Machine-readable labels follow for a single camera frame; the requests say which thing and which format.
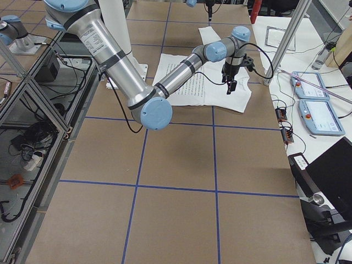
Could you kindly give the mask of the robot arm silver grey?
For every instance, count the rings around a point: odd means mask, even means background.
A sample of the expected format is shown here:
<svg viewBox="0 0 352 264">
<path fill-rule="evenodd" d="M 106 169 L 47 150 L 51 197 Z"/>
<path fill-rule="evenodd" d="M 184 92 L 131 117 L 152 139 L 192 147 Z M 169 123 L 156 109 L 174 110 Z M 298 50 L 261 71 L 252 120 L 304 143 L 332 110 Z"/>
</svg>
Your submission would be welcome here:
<svg viewBox="0 0 352 264">
<path fill-rule="evenodd" d="M 151 130 L 161 130 L 171 121 L 173 110 L 168 97 L 181 88 L 207 62 L 225 61 L 222 84 L 227 94 L 235 91 L 235 76 L 241 67 L 251 67 L 245 53 L 251 32 L 234 27 L 230 36 L 197 46 L 174 69 L 150 86 L 137 70 L 137 62 L 119 43 L 129 41 L 122 3 L 111 1 L 45 1 L 47 26 L 76 35 L 95 59 L 98 68 L 113 80 L 127 99 L 133 118 Z"/>
<path fill-rule="evenodd" d="M 213 6 L 215 5 L 215 0 L 204 0 L 205 11 L 208 15 L 208 21 L 212 21 Z M 197 4 L 197 0 L 186 0 L 186 5 L 189 7 L 194 7 Z"/>
</svg>

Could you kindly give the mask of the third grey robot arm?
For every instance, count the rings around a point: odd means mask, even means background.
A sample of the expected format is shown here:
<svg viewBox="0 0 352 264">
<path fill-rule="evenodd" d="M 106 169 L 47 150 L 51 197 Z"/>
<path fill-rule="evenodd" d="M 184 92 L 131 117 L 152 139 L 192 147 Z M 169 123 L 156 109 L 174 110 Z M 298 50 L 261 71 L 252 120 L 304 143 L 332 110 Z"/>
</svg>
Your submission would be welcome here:
<svg viewBox="0 0 352 264">
<path fill-rule="evenodd" d="M 1 17 L 1 41 L 17 55 L 34 55 L 40 48 L 16 15 Z"/>
</svg>

